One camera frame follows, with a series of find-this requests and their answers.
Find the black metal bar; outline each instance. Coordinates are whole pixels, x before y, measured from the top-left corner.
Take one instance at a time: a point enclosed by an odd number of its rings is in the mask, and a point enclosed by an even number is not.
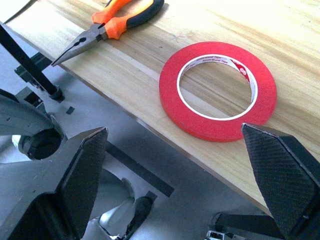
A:
[[[43,56],[40,52],[37,52],[34,56],[30,57],[31,61],[38,67],[40,71],[43,71],[47,68],[52,61],[45,56]],[[35,78],[23,67],[18,66],[14,72],[22,78],[26,83],[30,83],[36,88],[40,88],[42,91],[44,90],[35,80]]]
[[[276,225],[275,220],[270,216],[261,215],[232,215],[221,213],[216,216],[213,223],[215,228],[221,228],[228,232],[228,229],[241,230],[251,234],[258,234],[275,239],[285,239]]]
[[[0,44],[4,46],[5,49],[34,77],[38,84],[48,92],[52,99],[57,99],[62,95],[61,90],[53,85],[37,68],[2,25],[0,25]]]

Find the white tape core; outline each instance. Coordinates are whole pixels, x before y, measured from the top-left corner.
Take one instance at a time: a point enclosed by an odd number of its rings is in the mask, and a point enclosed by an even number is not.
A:
[[[233,67],[234,69],[238,70],[250,83],[250,88],[251,88],[251,104],[249,107],[242,113],[232,116],[232,117],[226,117],[226,118],[216,118],[216,117],[211,117],[204,115],[195,109],[193,109],[184,99],[184,97],[181,94],[180,91],[180,80],[181,77],[188,71],[190,68],[193,68],[194,66],[197,66],[198,64],[203,64],[203,63],[220,63],[220,64],[226,64],[230,67]],[[233,59],[232,57],[229,56],[224,56],[224,55],[219,55],[219,54],[208,54],[208,55],[202,55],[198,56],[189,62],[187,62],[183,68],[180,70],[177,82],[176,82],[176,87],[180,96],[180,99],[183,101],[183,103],[194,113],[207,118],[211,120],[217,120],[217,121],[229,121],[233,119],[237,119],[245,115],[247,112],[251,110],[251,108],[255,105],[258,97],[258,85],[255,76],[252,74],[252,72],[241,62]]]

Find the black strip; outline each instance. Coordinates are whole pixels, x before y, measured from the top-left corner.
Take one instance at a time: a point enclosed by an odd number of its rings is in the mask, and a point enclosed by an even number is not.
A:
[[[127,168],[129,168],[131,171],[136,173],[138,176],[143,178],[146,182],[151,184],[153,187],[158,189],[168,198],[170,198],[171,194],[174,192],[175,189],[172,186],[170,186],[169,184],[161,180],[159,177],[154,175],[152,172],[147,170],[145,167],[140,165],[137,161],[135,161],[130,156],[125,154],[123,151],[121,151],[119,148],[114,146],[112,143],[110,142],[107,143],[106,152],[109,153],[111,156],[113,156],[115,159],[117,159],[119,162],[124,164]]]
[[[52,61],[45,56],[43,56],[40,52],[37,52],[35,55],[33,55],[31,58],[31,61],[38,67],[40,71],[43,71],[46,69]],[[37,81],[34,79],[34,77],[22,66],[18,66],[14,72],[22,78],[26,83],[30,83],[31,85],[41,88],[41,85],[37,83]]]
[[[65,113],[68,114],[68,115],[71,115],[73,112],[74,112],[75,108],[70,106],[68,111],[66,111]]]

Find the wood grain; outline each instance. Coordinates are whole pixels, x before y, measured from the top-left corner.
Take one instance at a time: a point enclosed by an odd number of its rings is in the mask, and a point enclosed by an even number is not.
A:
[[[8,26],[53,59],[89,28],[91,14],[104,5],[103,0],[39,0]],[[268,213],[244,141],[208,142],[180,130],[161,106],[159,75],[167,59],[190,44],[217,41],[250,51],[277,85],[277,106],[267,126],[296,136],[320,160],[319,6],[318,0],[166,1],[150,22],[62,67]],[[209,65],[188,71],[181,84],[184,96],[217,117],[243,111],[250,99],[245,81],[228,67]]]

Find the black tape strip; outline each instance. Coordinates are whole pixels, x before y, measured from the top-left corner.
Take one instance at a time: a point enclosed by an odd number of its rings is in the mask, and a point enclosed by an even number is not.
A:
[[[140,165],[137,161],[132,159],[130,156],[125,154],[119,148],[114,146],[112,143],[108,142],[106,147],[106,152],[117,159],[119,162],[124,164],[127,168],[133,171],[135,174],[143,178],[146,182],[151,184],[153,187],[158,189],[168,198],[170,198],[171,194],[174,192],[174,188],[164,182],[162,179],[154,175],[152,172],[147,170],[145,167]]]
[[[66,111],[65,113],[68,114],[68,115],[71,115],[73,112],[74,112],[75,108],[70,106],[68,111]]]

